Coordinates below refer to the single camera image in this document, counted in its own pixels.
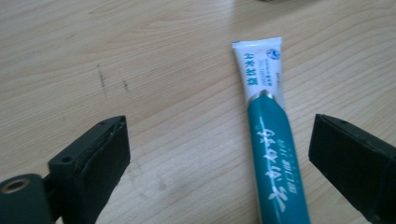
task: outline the table surface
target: table surface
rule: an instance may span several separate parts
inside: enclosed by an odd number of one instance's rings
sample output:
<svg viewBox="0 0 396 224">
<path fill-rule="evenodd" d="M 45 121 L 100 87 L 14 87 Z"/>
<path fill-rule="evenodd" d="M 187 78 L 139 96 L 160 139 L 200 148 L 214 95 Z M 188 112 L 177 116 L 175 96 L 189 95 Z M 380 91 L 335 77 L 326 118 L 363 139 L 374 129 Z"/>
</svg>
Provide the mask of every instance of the table surface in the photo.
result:
<svg viewBox="0 0 396 224">
<path fill-rule="evenodd" d="M 396 145 L 393 0 L 1 1 L 0 181 L 125 115 L 131 164 L 97 223 L 258 223 L 231 43 L 274 36 L 311 220 L 367 223 L 307 153 L 318 113 Z"/>
</svg>

